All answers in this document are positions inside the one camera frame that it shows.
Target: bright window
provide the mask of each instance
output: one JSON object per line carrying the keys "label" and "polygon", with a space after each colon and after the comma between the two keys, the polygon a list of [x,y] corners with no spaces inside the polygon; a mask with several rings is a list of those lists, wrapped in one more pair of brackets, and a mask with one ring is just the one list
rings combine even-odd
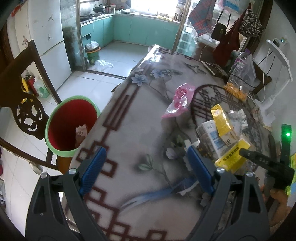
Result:
{"label": "bright window", "polygon": [[131,0],[131,10],[147,14],[168,14],[173,17],[178,0]]}

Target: black cable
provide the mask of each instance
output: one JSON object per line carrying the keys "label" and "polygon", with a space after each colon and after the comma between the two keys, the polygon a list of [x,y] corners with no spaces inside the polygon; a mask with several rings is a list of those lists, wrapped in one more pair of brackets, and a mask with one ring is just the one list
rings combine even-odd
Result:
{"label": "black cable", "polygon": [[244,81],[242,78],[236,76],[235,74],[231,74],[231,75],[233,75],[233,76],[236,77],[236,78],[239,78],[240,80],[242,80],[243,82],[245,82],[248,86],[250,86],[250,87],[252,87],[252,88],[256,88],[256,87],[254,87],[254,86],[249,85],[246,81]]}
{"label": "black cable", "polygon": [[[271,53],[270,53],[268,56],[270,56],[271,54],[272,54],[272,51],[271,51]],[[264,59],[266,59],[268,56],[266,56]],[[262,59],[257,65],[261,64],[261,62],[262,62],[264,59]]]}
{"label": "black cable", "polygon": [[272,64],[271,64],[271,66],[270,66],[270,68],[269,68],[269,71],[271,70],[271,67],[272,67],[272,65],[274,64],[274,59],[272,60]]}

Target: chair backrest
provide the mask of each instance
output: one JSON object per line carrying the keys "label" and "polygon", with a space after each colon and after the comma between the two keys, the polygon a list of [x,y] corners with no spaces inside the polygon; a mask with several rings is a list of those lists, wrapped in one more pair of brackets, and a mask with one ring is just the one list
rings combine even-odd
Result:
{"label": "chair backrest", "polygon": [[9,107],[18,127],[25,133],[42,140],[45,137],[45,127],[48,115],[45,113],[41,102],[33,95],[22,91],[21,74],[35,63],[45,86],[57,103],[61,100],[55,91],[39,57],[34,40],[28,43],[23,50],[0,75],[0,106]]}

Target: white lamp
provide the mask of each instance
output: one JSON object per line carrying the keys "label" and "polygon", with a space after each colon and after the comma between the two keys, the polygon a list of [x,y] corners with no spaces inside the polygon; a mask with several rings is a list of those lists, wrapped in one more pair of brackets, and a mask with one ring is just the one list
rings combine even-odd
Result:
{"label": "white lamp", "polygon": [[283,91],[283,89],[288,85],[288,83],[290,81],[293,81],[293,77],[290,69],[289,60],[286,58],[284,53],[272,41],[266,40],[266,42],[269,48],[272,50],[272,52],[274,52],[276,57],[278,57],[278,59],[282,62],[283,66],[286,67],[289,73],[289,79],[286,81],[285,84],[283,84],[282,88],[274,96],[270,96],[267,100],[263,101],[262,103],[259,100],[254,100],[255,104],[260,109],[261,121],[265,126],[271,127],[271,123],[275,120],[276,117],[274,116],[273,111],[267,114],[267,109],[273,104],[275,98]]}

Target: red bag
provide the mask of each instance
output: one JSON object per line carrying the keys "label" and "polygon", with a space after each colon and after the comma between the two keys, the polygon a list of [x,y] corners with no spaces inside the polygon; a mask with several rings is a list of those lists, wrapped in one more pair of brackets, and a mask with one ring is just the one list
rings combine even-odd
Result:
{"label": "red bag", "polygon": [[243,14],[238,18],[230,30],[226,33],[225,37],[221,40],[220,44],[213,51],[213,57],[217,64],[224,67],[230,58],[230,54],[233,50],[239,50],[239,27],[246,14],[245,10]]}

